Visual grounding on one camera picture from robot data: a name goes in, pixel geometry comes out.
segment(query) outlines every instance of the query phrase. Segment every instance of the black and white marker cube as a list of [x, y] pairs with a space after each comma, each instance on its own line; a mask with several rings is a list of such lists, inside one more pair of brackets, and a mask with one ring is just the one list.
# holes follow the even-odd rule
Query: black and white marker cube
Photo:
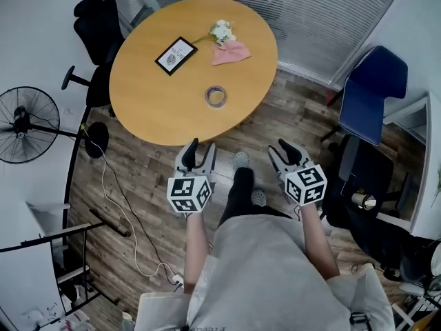
[[291, 172], [285, 177], [285, 192], [300, 206], [322, 200], [326, 185], [325, 173], [318, 164]]
[[168, 179], [167, 200], [176, 212], [202, 212], [211, 194], [207, 177]]

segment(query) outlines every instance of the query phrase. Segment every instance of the white sneaker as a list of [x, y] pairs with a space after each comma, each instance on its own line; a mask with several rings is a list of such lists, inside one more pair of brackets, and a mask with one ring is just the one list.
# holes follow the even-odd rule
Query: white sneaker
[[233, 169], [234, 172], [239, 168], [248, 168], [249, 157], [246, 152], [240, 151], [234, 155]]
[[256, 189], [251, 193], [251, 202], [253, 205], [257, 206], [266, 206], [267, 205], [267, 197], [265, 193], [261, 189]]

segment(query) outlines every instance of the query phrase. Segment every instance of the chair backrest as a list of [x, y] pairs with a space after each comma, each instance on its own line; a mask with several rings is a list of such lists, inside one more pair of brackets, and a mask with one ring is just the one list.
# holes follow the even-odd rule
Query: chair backrest
[[87, 11], [75, 21], [74, 29], [95, 65], [103, 65], [112, 47], [124, 42], [115, 0], [104, 0]]
[[82, 0], [75, 6], [74, 16], [80, 17], [87, 14], [89, 11], [95, 10], [103, 2], [103, 0]]
[[351, 176], [353, 164], [356, 161], [360, 139], [357, 136], [346, 135], [343, 139], [340, 148], [343, 149], [340, 160], [340, 167], [338, 169], [338, 176], [343, 181], [349, 181]]
[[376, 46], [361, 58], [349, 79], [379, 97], [402, 99], [407, 90], [407, 64], [385, 47]]

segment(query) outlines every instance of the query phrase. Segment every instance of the electrical outlet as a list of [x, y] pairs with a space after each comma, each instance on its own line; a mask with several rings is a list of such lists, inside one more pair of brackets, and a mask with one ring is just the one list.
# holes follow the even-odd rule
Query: electrical outlet
[[172, 279], [173, 281], [180, 283], [181, 287], [184, 288], [184, 278], [179, 273], [175, 274]]

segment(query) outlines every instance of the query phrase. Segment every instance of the framed picture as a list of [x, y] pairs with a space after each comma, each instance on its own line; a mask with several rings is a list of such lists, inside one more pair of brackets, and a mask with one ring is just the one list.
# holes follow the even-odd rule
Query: framed picture
[[188, 58], [190, 58], [198, 48], [179, 37], [173, 44], [165, 49], [159, 57], [154, 61], [157, 63], [168, 75], [173, 74], [181, 67]]

